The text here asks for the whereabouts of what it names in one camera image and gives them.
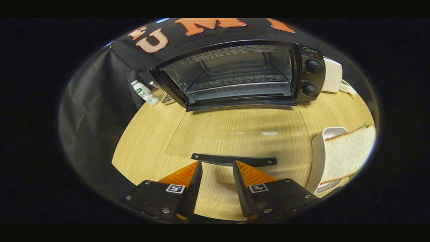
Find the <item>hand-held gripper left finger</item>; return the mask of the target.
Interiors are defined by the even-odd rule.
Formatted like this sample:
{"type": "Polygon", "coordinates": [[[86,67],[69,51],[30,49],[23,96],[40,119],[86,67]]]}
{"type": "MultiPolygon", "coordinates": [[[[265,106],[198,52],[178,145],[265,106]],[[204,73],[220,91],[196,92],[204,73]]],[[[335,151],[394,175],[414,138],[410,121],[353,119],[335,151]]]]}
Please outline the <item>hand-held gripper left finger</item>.
{"type": "Polygon", "coordinates": [[[159,181],[144,180],[119,200],[162,222],[189,223],[194,216],[202,175],[202,163],[196,161],[159,181]]]}

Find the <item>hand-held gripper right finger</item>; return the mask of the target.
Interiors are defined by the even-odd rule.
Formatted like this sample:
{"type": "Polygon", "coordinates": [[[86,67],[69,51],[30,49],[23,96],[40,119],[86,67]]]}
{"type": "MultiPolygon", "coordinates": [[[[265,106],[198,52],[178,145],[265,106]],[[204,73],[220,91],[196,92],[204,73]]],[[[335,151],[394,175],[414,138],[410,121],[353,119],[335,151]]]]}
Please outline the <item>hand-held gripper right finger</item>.
{"type": "Polygon", "coordinates": [[[246,223],[284,222],[320,202],[291,178],[276,179],[238,160],[232,171],[246,223]]]}

